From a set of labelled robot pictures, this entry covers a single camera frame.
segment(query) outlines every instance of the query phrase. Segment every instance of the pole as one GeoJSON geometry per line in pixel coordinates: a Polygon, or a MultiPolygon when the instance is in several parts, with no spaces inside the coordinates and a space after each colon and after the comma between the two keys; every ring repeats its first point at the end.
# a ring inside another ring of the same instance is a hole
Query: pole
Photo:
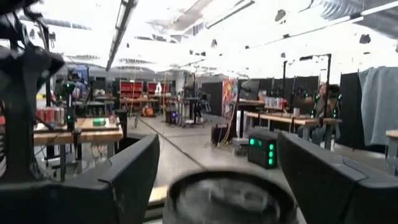
{"type": "Polygon", "coordinates": [[[330,64],[331,64],[331,54],[326,55],[328,57],[328,70],[326,74],[326,96],[325,96],[325,106],[323,108],[323,117],[327,117],[328,110],[328,97],[329,97],[329,79],[330,79],[330,64]]]}
{"type": "Polygon", "coordinates": [[[284,86],[284,99],[286,99],[285,89],[286,89],[286,64],[287,61],[284,61],[284,74],[283,74],[283,86],[284,86]]]}

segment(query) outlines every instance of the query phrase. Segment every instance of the black equipment box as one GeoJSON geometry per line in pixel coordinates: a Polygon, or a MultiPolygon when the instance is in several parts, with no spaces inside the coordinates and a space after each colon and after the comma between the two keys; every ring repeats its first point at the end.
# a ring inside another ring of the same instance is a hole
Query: black equipment box
{"type": "Polygon", "coordinates": [[[167,124],[177,124],[177,112],[175,110],[167,110],[165,122],[167,124]]]}
{"type": "Polygon", "coordinates": [[[276,140],[278,134],[272,131],[256,131],[249,135],[248,160],[265,169],[278,166],[276,140]]]}
{"type": "MultiPolygon", "coordinates": [[[[215,126],[211,127],[211,143],[214,146],[217,146],[223,139],[225,139],[226,135],[228,134],[228,125],[215,126]]],[[[232,141],[232,134],[230,133],[227,137],[226,142],[232,141]]]]}

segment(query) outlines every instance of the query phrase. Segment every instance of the ceiling duct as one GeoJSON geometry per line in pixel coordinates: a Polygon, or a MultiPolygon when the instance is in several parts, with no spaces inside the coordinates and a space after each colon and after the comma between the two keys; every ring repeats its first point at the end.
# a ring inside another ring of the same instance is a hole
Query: ceiling duct
{"type": "MultiPolygon", "coordinates": [[[[322,18],[332,21],[389,3],[393,4],[394,1],[314,0],[309,10],[317,10],[322,18]]],[[[357,22],[357,24],[376,30],[390,38],[398,39],[398,9],[396,7],[378,12],[377,14],[365,16],[364,19],[357,22]]]]}

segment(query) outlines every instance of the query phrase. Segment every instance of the black curtain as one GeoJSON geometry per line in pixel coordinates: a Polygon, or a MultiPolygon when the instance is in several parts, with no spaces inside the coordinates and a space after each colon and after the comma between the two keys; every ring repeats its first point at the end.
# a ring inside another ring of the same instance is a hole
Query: black curtain
{"type": "Polygon", "coordinates": [[[210,108],[212,115],[221,116],[223,104],[223,83],[202,83],[201,90],[204,93],[210,94],[210,108]]]}

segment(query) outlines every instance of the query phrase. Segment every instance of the round black object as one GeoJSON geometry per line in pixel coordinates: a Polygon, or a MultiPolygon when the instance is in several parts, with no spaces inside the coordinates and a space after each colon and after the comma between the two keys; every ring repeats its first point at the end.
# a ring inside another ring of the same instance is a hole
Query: round black object
{"type": "Polygon", "coordinates": [[[163,224],[296,224],[294,199],[278,185],[235,171],[204,171],[172,184],[163,224]]]}

